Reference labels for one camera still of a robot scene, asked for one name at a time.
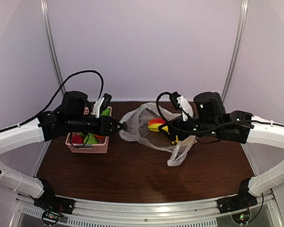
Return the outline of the clear plastic bag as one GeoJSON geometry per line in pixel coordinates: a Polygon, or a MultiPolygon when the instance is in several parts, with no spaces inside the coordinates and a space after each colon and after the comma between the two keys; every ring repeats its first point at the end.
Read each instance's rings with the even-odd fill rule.
{"type": "Polygon", "coordinates": [[[144,103],[121,118],[120,123],[124,125],[124,129],[119,132],[119,135],[125,141],[135,141],[149,148],[171,153],[167,165],[179,166],[192,146],[197,143],[196,138],[189,136],[184,141],[173,145],[163,133],[148,129],[148,121],[159,117],[155,103],[144,103]]]}

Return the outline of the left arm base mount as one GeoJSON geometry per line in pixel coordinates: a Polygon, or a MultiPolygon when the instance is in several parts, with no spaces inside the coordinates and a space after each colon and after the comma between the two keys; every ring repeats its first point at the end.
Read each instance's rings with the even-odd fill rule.
{"type": "Polygon", "coordinates": [[[41,220],[46,226],[53,226],[67,221],[67,215],[73,213],[75,200],[59,196],[48,198],[31,198],[34,205],[43,210],[41,220]]]}

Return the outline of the yellow banana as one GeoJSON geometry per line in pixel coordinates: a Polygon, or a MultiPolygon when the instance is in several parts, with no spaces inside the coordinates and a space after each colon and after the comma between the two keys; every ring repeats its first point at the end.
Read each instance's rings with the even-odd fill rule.
{"type": "MultiPolygon", "coordinates": [[[[153,132],[162,132],[162,133],[166,132],[167,135],[169,135],[169,127],[166,124],[153,123],[148,125],[148,129],[153,132]]],[[[172,144],[176,144],[178,142],[179,140],[177,135],[175,136],[174,139],[171,139],[172,144]]]]}

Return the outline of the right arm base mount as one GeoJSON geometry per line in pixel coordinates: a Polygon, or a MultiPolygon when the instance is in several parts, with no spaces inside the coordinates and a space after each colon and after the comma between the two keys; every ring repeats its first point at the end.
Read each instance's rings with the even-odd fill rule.
{"type": "Polygon", "coordinates": [[[254,196],[231,196],[218,199],[217,207],[220,214],[230,213],[232,221],[237,225],[246,225],[251,221],[252,206],[257,205],[254,196]]]}

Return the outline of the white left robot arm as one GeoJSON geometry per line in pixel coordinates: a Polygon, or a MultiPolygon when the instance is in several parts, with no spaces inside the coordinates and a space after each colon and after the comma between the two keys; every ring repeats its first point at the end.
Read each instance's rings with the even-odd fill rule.
{"type": "MultiPolygon", "coordinates": [[[[91,105],[88,96],[79,91],[66,92],[62,103],[53,111],[44,110],[31,120],[0,130],[0,157],[22,147],[51,141],[68,133],[111,136],[123,129],[110,115],[104,115],[111,101],[104,94],[91,105]]],[[[0,185],[39,199],[48,210],[59,205],[49,183],[14,170],[0,161],[0,185]]]]}

